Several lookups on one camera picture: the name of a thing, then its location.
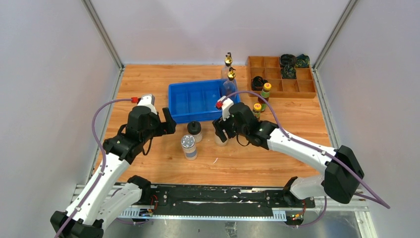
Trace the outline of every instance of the gray wall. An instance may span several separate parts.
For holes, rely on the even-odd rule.
[[[380,238],[420,231],[420,2],[361,0],[319,72],[342,144],[391,210],[370,203]]]
[[[348,0],[92,0],[124,63],[319,55]]]
[[[53,237],[118,69],[79,0],[0,0],[0,237]],[[105,115],[98,121],[103,128]]]

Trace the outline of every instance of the clear plastic bottle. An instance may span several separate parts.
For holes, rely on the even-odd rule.
[[[227,53],[226,58],[224,59],[224,67],[222,68],[220,72],[220,79],[222,80],[222,83],[227,81],[227,74],[229,73],[229,69],[232,66],[232,54],[230,52]]]
[[[234,70],[234,68],[230,67],[229,73],[227,74],[228,80],[223,83],[223,96],[228,96],[229,94],[234,93],[238,90],[238,87],[236,86],[236,74]]]
[[[197,158],[197,147],[192,135],[184,135],[181,139],[181,146],[187,160],[195,160]]]

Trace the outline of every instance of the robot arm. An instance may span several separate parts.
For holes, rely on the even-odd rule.
[[[161,122],[154,102],[155,97],[152,94],[141,98],[129,113],[127,124],[120,127],[116,136],[104,141],[105,168],[102,168],[102,161],[86,187],[65,212],[54,212],[51,224],[57,232],[69,219],[69,214],[77,211],[64,227],[60,237],[102,237],[104,230],[127,207],[139,201],[149,200],[151,183],[139,176],[133,176],[120,191],[104,202],[117,179],[127,170],[136,156],[140,153],[147,155],[153,137],[175,132],[176,122],[172,119],[168,108],[162,109],[166,122]],[[144,145],[147,141],[149,148],[146,152]]]
[[[285,133],[289,135],[288,138],[278,128],[278,125],[266,120],[258,121],[248,106],[243,103],[233,104],[230,99],[222,102],[223,99],[224,97],[218,102],[218,107],[222,109],[222,117],[213,121],[216,135],[222,142],[226,141],[226,136],[232,138],[242,135],[254,146],[287,154],[319,171],[320,175],[318,176],[293,177],[287,182],[284,187],[284,199],[288,201],[289,205],[292,206],[299,200],[308,197],[325,195],[340,203],[350,202],[359,182],[343,167],[325,155],[326,153],[335,155],[360,178],[363,178],[362,168],[350,148],[341,146],[339,149],[335,149],[318,145],[286,131]],[[322,152],[318,152],[310,146],[317,147]]]

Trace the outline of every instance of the small bottle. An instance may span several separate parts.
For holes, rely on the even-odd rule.
[[[234,70],[235,69],[232,67],[229,69],[229,73],[227,74],[228,80],[223,83],[224,96],[228,96],[229,94],[234,93],[237,90],[236,81],[235,81],[236,74]]]
[[[197,147],[192,135],[184,135],[181,139],[181,146],[187,160],[195,160],[197,158]]]
[[[196,143],[200,142],[203,139],[203,135],[201,134],[201,125],[198,121],[192,121],[187,125],[188,133],[190,133]]]
[[[270,90],[271,90],[271,84],[270,83],[265,83],[264,87],[261,90],[261,96],[267,100],[270,98]],[[265,104],[265,102],[261,99],[258,98],[258,102],[261,104],[261,112],[265,111],[265,107],[267,106],[267,104]]]
[[[254,114],[254,116],[259,121],[260,120],[260,115],[261,115],[261,104],[255,103],[254,104],[254,109],[252,110],[252,113]]]
[[[220,79],[222,83],[227,81],[227,74],[229,73],[229,69],[232,65],[232,54],[230,52],[227,53],[226,58],[224,59],[224,67],[221,70]]]
[[[228,139],[225,142],[222,142],[222,140],[215,134],[214,135],[214,141],[216,142],[216,145],[218,145],[218,146],[225,146],[225,145],[227,145]]]

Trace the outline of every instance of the metal frame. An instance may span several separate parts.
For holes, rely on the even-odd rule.
[[[108,36],[108,33],[106,32],[104,26],[101,23],[101,20],[99,19],[98,14],[95,11],[95,8],[93,7],[93,4],[90,0],[81,0],[83,5],[85,6],[86,10],[88,11],[93,23],[95,24],[96,29],[98,30],[100,36],[102,37],[106,47],[108,48],[109,53],[112,56],[112,59],[114,60],[117,67],[122,70],[124,68],[124,64],[122,63],[120,57],[118,56],[117,50],[115,49],[114,45],[111,42],[111,39]]]
[[[109,191],[108,195],[106,196],[106,198],[104,199],[104,201],[108,201],[112,195],[115,193],[115,191],[117,191],[118,189],[121,189],[124,187],[126,183],[124,182],[118,182],[116,183],[111,190]],[[164,183],[162,184],[152,184],[152,188],[156,188],[157,185],[166,185]],[[74,200],[77,199],[77,197],[80,195],[80,193],[83,192],[83,189],[85,188],[86,185],[77,185],[76,189],[74,190],[74,194],[73,197],[71,199],[71,202],[73,202]],[[259,190],[273,190],[273,189],[281,189],[281,187],[258,187],[258,188],[253,188],[252,191],[259,191]],[[363,191],[361,189],[358,189],[356,191],[356,193],[363,193]],[[319,196],[319,197],[314,197],[315,200],[315,208],[308,208],[308,211],[317,211],[319,212],[323,206],[324,206],[324,197],[323,196]],[[329,197],[327,197],[327,211],[346,211],[346,212],[359,212],[361,213],[361,215],[365,212],[369,212],[368,209],[368,204],[366,202],[365,199],[360,199],[358,197],[353,197],[351,202],[349,204],[342,204],[339,203]],[[130,208],[152,208],[152,206],[150,205],[132,205],[129,208],[127,208],[128,210]],[[301,208],[273,208],[273,210],[278,210],[278,211],[301,211]],[[121,214],[120,218],[125,218],[127,216],[126,213]]]
[[[151,206],[140,206],[132,205],[125,209],[118,218],[130,218],[130,219],[169,219],[169,220],[204,220],[204,221],[266,221],[266,222],[285,222],[286,211],[272,209],[273,216],[271,217],[238,217],[238,216],[171,216],[171,215],[153,215],[151,217],[139,216],[141,209],[148,209]]]
[[[377,238],[370,212],[355,212],[359,231],[363,238]]]
[[[329,49],[331,48],[331,45],[334,43],[335,38],[340,33],[341,28],[343,28],[344,23],[346,23],[347,19],[349,18],[350,14],[352,13],[354,7],[359,2],[359,0],[350,0],[347,4],[346,8],[344,9],[344,12],[341,14],[340,19],[338,20],[337,24],[334,27],[334,30],[332,30],[331,35],[329,36],[327,42],[325,43],[324,48],[322,49],[321,53],[319,54],[318,58],[315,61],[315,64],[313,66],[314,69],[318,69],[324,59],[327,55]]]
[[[322,82],[320,81],[320,76],[317,69],[313,69],[312,74],[314,75],[314,81],[316,86],[316,91],[318,95],[319,105],[321,107],[322,116],[324,117],[324,122],[327,127],[327,132],[329,135],[329,140],[331,145],[334,148],[338,148],[340,143],[340,137],[337,135],[336,127],[333,119],[331,118],[331,111],[329,110],[330,106],[327,98],[325,97],[324,88]]]

